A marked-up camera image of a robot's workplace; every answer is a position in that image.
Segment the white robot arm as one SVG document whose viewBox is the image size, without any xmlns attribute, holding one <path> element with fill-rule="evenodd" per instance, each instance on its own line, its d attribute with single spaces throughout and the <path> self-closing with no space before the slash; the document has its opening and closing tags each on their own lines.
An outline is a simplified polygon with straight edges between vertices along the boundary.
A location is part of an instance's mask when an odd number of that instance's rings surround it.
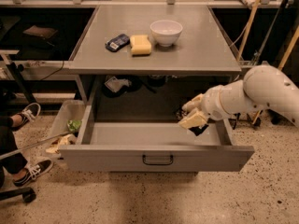
<svg viewBox="0 0 299 224">
<path fill-rule="evenodd" d="M 182 106 L 185 129 L 205 126 L 210 119 L 228 119 L 237 113 L 270 109 L 299 126 L 299 89 L 276 67 L 252 67 L 244 78 L 200 93 Z"/>
</svg>

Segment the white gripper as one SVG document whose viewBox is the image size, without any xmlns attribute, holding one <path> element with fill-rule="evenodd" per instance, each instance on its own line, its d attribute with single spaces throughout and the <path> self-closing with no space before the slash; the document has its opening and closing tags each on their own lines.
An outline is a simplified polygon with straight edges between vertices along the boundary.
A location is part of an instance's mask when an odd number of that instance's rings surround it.
<svg viewBox="0 0 299 224">
<path fill-rule="evenodd" d="M 184 104 L 182 106 L 182 119 L 178 124 L 182 128 L 190 129 L 206 125 L 208 119 L 224 119 L 225 111 L 220 100 L 221 88 L 222 85 L 210 88 L 204 94 L 200 93 Z"/>
</svg>

